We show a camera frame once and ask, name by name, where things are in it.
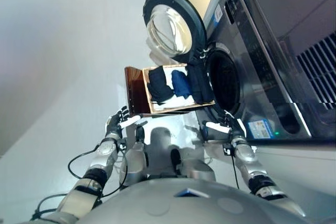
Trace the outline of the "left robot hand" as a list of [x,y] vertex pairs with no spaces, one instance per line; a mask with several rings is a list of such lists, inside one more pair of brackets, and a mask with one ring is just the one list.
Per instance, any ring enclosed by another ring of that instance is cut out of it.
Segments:
[[140,115],[131,116],[127,106],[120,108],[107,119],[105,124],[105,138],[122,139],[122,130],[142,118]]

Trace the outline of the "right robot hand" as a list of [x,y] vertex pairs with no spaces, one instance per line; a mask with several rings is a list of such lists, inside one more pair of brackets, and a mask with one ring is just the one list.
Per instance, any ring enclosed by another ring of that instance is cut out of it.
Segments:
[[235,118],[231,113],[225,111],[224,115],[222,116],[223,122],[206,122],[205,126],[207,128],[213,129],[215,131],[229,134],[230,139],[235,137],[242,137],[246,138],[245,127],[242,125],[237,118]]

